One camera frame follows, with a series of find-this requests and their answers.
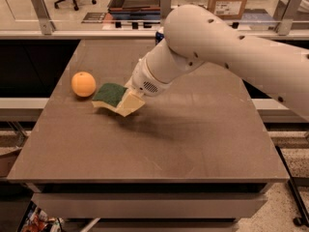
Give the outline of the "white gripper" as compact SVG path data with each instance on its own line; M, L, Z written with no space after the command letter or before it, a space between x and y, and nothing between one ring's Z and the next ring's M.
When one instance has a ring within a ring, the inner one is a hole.
M116 107L116 112L123 117L141 108L145 102L140 98L143 95L158 96L170 87L170 83L158 81L150 72L146 59L140 59L135 66L131 78L125 84L127 90Z

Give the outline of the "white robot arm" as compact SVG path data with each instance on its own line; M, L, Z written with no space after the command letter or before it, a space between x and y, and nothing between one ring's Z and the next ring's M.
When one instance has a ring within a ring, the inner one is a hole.
M163 35L126 83L134 95L157 96L177 77L214 63L309 118L308 50L242 35L195 5L179 6L167 15Z

